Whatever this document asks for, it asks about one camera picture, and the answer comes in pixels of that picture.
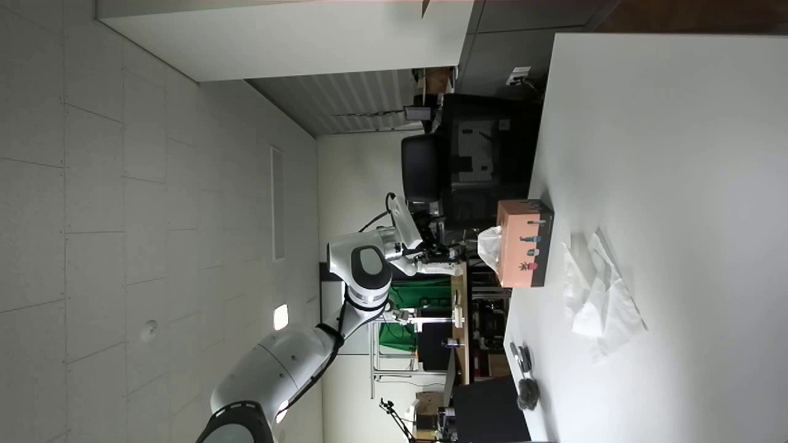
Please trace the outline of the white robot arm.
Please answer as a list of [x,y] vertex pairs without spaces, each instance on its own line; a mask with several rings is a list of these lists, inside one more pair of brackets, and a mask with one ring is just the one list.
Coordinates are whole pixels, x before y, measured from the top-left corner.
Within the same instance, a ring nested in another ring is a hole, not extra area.
[[358,228],[328,247],[328,270],[344,295],[334,323],[285,327],[243,355],[209,397],[193,443],[277,443],[275,424],[319,382],[339,346],[388,309],[394,272],[458,275],[459,264],[425,261],[422,237],[404,196],[383,196],[388,226]]

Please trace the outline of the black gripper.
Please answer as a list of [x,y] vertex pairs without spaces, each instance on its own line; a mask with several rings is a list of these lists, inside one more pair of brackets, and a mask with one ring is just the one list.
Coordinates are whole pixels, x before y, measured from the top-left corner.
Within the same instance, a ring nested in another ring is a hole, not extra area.
[[442,221],[430,213],[418,213],[416,228],[420,242],[406,248],[408,264],[420,275],[459,275],[462,264],[451,255],[451,247],[442,238],[445,234]]

